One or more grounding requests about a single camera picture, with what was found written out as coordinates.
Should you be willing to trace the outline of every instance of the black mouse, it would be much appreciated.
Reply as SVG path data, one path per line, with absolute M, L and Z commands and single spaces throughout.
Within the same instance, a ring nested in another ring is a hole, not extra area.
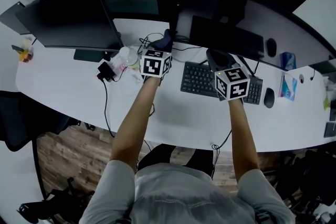
M 274 105 L 274 90 L 271 88 L 267 88 L 266 93 L 265 93 L 265 98 L 264 98 L 264 105 L 271 109 L 272 106 Z
M 277 43 L 274 39 L 269 38 L 266 41 L 267 54 L 269 57 L 274 57 L 277 54 Z

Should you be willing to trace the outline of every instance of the shirt sleeve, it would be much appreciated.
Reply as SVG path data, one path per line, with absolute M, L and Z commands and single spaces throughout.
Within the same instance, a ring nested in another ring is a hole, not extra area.
M 132 168 L 121 161 L 110 161 L 79 224 L 108 224 L 128 219 L 134 196 Z
M 295 223 L 293 213 L 258 169 L 250 170 L 240 178 L 237 196 L 252 206 L 256 213 L 268 212 L 277 224 Z

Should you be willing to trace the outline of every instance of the white table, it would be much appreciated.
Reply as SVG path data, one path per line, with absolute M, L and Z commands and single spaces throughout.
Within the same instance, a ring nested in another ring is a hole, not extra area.
M 126 45 L 136 43 L 149 33 L 163 33 L 167 23 L 120 19 L 114 21 Z M 175 47 L 189 47 L 175 44 Z M 16 84 L 22 93 L 34 100 L 75 119 L 107 129 L 104 119 L 105 91 L 95 77 L 97 63 L 73 60 L 73 49 L 45 48 L 34 44 L 34 58 L 28 64 L 19 63 Z M 205 60 L 206 49 L 173 51 L 181 61 Z M 247 59 L 254 70 L 255 61 Z M 229 108 L 226 101 L 180 91 L 184 63 L 173 61 L 170 72 L 158 89 L 145 139 L 177 146 L 211 149 L 220 145 L 230 131 Z M 282 71 L 259 64 L 256 75 L 264 80 L 260 105 L 244 104 L 257 151 L 285 151 L 316 146 L 334 141 L 323 138 L 330 110 L 323 109 L 325 89 L 323 77 L 316 72 L 313 81 L 310 67 L 290 72 L 297 79 L 300 74 L 304 84 L 298 83 L 295 101 L 276 98 L 272 109 L 263 105 L 268 87 L 277 96 Z M 117 131 L 132 102 L 140 83 L 132 71 L 124 72 L 119 82 L 107 83 L 107 117 L 111 129 Z M 222 150 L 231 150 L 231 139 Z

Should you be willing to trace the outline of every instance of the monitor screen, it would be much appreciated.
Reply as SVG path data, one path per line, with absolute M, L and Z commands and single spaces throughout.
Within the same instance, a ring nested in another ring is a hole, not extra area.
M 38 0 L 16 16 L 45 47 L 113 51 L 122 46 L 101 0 Z
M 25 6 L 21 2 L 16 3 L 0 15 L 0 22 L 20 35 L 30 34 L 28 29 L 15 16 L 16 13 L 20 12 L 24 8 Z

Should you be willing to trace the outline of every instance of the black keyboard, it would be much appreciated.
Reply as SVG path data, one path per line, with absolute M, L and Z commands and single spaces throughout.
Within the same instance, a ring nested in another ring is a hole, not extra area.
M 243 98 L 244 103 L 259 104 L 261 97 L 261 90 L 263 80 L 257 77 L 250 76 L 250 87 L 248 89 L 248 96 Z
M 209 66 L 186 62 L 184 64 L 181 91 L 218 98 L 217 91 L 211 85 L 213 80 L 214 74 Z

